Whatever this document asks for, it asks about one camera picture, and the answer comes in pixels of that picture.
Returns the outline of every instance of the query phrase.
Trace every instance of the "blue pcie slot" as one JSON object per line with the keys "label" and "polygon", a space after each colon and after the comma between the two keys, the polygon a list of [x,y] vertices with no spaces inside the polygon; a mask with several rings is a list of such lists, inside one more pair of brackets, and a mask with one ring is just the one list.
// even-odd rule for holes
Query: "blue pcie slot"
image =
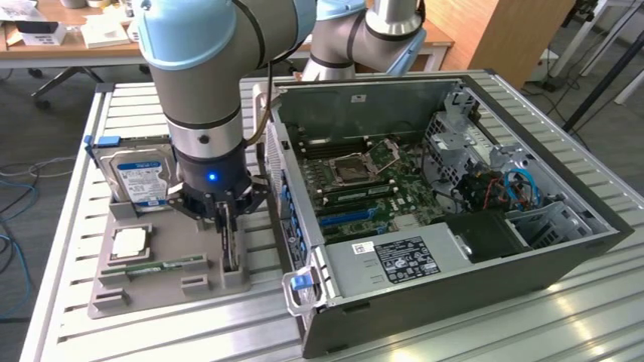
{"label": "blue pcie slot", "polygon": [[325,217],[318,220],[319,226],[329,226],[342,224],[345,222],[370,220],[373,219],[377,208],[367,209],[365,211],[357,211],[354,213],[345,213],[343,215]]}

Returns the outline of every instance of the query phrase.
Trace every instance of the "green circuit board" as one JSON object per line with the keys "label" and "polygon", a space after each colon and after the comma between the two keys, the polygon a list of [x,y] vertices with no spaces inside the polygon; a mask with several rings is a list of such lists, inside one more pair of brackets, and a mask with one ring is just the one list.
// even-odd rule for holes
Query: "green circuit board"
{"label": "green circuit board", "polygon": [[445,214],[415,150],[393,146],[381,141],[365,153],[298,160],[327,244],[427,225]]}

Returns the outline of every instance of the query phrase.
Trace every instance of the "motherboard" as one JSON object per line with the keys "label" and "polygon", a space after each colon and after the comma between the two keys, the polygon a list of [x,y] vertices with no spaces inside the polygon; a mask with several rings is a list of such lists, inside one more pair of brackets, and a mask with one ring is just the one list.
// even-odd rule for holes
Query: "motherboard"
{"label": "motherboard", "polygon": [[429,225],[445,214],[422,177],[415,145],[389,137],[299,151],[326,244]]}

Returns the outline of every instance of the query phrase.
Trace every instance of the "hard drive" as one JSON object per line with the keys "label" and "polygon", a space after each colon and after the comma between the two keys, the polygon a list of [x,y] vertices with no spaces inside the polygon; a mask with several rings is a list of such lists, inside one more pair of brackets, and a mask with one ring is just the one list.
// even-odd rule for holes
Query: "hard drive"
{"label": "hard drive", "polygon": [[115,202],[134,210],[165,210],[167,188],[178,183],[169,137],[101,137],[91,153]]}

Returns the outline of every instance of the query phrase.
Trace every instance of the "white paper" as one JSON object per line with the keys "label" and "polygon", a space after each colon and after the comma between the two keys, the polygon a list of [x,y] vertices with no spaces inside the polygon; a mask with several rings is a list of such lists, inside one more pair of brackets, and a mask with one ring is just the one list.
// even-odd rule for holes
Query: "white paper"
{"label": "white paper", "polygon": [[0,20],[46,21],[29,0],[0,0]]}

